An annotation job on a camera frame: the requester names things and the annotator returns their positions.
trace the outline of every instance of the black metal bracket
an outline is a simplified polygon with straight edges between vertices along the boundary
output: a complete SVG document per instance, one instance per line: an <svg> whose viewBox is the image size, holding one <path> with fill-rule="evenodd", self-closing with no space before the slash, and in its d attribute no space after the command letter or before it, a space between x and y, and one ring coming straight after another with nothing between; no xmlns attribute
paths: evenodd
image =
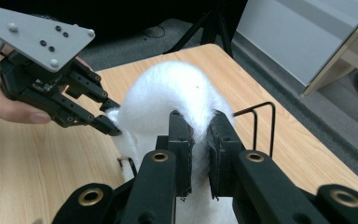
<svg viewBox="0 0 358 224"><path fill-rule="evenodd" d="M53 223L174 223L175 197L191 193L191 148L191 128L173 111L169 136L158 137L136 177L114 190L76 190ZM207 130L206 150L212 195L233 198L239 223L358 223L357 191L325 185L315 196L299 189L269 155L247 150L222 112Z"/></svg>

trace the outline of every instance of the black tripod leg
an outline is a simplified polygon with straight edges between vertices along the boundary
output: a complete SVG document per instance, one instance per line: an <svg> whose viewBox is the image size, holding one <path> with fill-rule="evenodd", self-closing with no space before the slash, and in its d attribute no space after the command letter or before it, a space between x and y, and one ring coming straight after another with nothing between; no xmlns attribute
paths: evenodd
<svg viewBox="0 0 358 224"><path fill-rule="evenodd" d="M225 17L222 12L219 12L219 30L222 36L223 48L225 52L233 58L232 49L231 49L231 41L229 40L228 31L226 27Z"/></svg>
<svg viewBox="0 0 358 224"><path fill-rule="evenodd" d="M180 50L190 38L200 29L200 27L209 20L211 16L211 11L209 11L205 16L199 19L196 23L194 23L190 29L182 36L182 38L169 50L165 51L163 54L172 53Z"/></svg>

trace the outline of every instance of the white fur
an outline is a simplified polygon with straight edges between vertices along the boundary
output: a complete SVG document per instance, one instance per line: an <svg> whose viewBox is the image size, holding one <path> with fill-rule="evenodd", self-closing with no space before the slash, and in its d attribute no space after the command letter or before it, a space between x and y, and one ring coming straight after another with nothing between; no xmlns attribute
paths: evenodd
<svg viewBox="0 0 358 224"><path fill-rule="evenodd" d="M192 150L192 193L176 200L176 223L236 223L231 199L212 200L209 186L209 157L205 136L215 109L234 123L225 98L196 66L184 62L158 63L145 71L128 91L120 108L106 112L122 135L113 137L123 157L137 168L144 155L155 149L158 135L168 135L169 115L178 110L194 129ZM129 165L123 167L126 180L132 178Z"/></svg>

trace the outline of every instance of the hand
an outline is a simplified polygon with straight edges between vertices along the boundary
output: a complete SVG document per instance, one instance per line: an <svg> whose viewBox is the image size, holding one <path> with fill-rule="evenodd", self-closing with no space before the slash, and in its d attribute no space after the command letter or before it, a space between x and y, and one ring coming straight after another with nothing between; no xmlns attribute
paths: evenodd
<svg viewBox="0 0 358 224"><path fill-rule="evenodd" d="M20 101L6 98L1 89L0 78L0 119L16 123L44 124L51 121L50 116L43 110L27 105Z"/></svg>

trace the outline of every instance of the metal bolt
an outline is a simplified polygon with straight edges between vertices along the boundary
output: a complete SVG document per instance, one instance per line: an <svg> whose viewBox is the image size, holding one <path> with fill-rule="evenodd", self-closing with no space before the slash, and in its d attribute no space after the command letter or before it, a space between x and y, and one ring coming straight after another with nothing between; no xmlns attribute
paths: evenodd
<svg viewBox="0 0 358 224"><path fill-rule="evenodd" d="M87 31L87 34L88 34L89 36L91 36L91 37L95 36L94 30L88 30L88 31Z"/></svg>
<svg viewBox="0 0 358 224"><path fill-rule="evenodd" d="M58 61L56 59L51 59L50 65L51 65L51 67L58 67Z"/></svg>
<svg viewBox="0 0 358 224"><path fill-rule="evenodd" d="M16 23L9 23L8 24L8 30L10 31L10 32L13 32L13 33L16 33L16 32L18 32L19 31L19 27L16 25Z"/></svg>

